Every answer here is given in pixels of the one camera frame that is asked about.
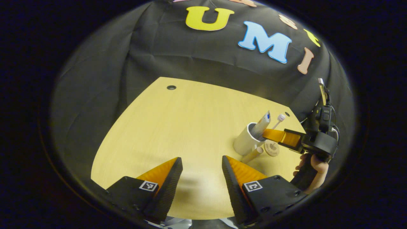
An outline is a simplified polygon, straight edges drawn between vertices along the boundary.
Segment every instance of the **wooden table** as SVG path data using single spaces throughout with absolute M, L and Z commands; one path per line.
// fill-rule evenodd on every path
M 169 85 L 176 89 L 167 89 Z M 196 220 L 234 216 L 222 156 L 240 160 L 233 140 L 268 110 L 269 128 L 287 112 L 290 116 L 276 129 L 305 133 L 292 111 L 281 104 L 229 88 L 160 77 L 112 126 L 95 156 L 91 178 L 107 189 L 123 176 L 136 178 L 179 156 L 184 170 L 168 216 Z M 248 165 L 290 181 L 299 162 L 300 154 L 280 146 L 277 157 L 263 153 Z

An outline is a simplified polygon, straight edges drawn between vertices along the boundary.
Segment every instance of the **white cup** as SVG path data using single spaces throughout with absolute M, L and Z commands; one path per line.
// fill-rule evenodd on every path
M 243 129 L 240 135 L 234 140 L 233 148 L 236 151 L 236 153 L 242 156 L 246 156 L 257 147 L 262 146 L 266 141 L 266 139 L 263 137 L 256 139 L 250 134 L 249 130 L 251 130 L 254 127 L 254 125 L 256 125 L 256 123 L 249 123 Z

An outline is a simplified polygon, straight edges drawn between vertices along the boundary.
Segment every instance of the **blue letter m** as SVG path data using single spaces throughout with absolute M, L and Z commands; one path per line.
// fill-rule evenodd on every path
M 256 49 L 254 39 L 256 39 L 258 49 L 261 53 L 273 46 L 273 49 L 267 53 L 269 57 L 281 63 L 287 63 L 285 55 L 287 53 L 288 44 L 292 41 L 289 37 L 281 33 L 275 33 L 271 37 L 268 37 L 263 26 L 248 21 L 245 21 L 244 24 L 247 25 L 247 31 L 244 40 L 238 43 L 239 46 L 254 50 Z

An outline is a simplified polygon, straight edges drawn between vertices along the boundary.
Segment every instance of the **human hand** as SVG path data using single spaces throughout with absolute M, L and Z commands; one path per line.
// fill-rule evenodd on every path
M 305 158 L 307 157 L 308 154 L 303 154 L 301 155 L 300 159 L 300 164 L 295 168 L 296 171 L 293 172 L 293 175 L 297 175 L 298 170 L 305 164 Z M 304 191 L 304 193 L 310 194 L 312 191 L 315 189 L 319 188 L 322 183 L 325 181 L 326 173 L 328 172 L 328 163 L 320 161 L 315 154 L 312 155 L 311 157 L 311 166 L 317 171 L 317 174 L 315 175 L 314 180 L 310 184 L 310 186 Z

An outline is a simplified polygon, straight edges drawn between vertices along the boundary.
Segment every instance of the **yellow letter u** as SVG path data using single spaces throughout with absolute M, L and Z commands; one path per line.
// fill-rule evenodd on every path
M 186 10 L 189 11 L 185 20 L 186 25 L 193 29 L 207 31 L 223 29 L 228 23 L 229 15 L 234 14 L 229 9 L 216 8 L 215 11 L 218 12 L 218 18 L 214 23 L 209 24 L 202 22 L 202 17 L 205 11 L 209 10 L 209 7 L 188 7 Z

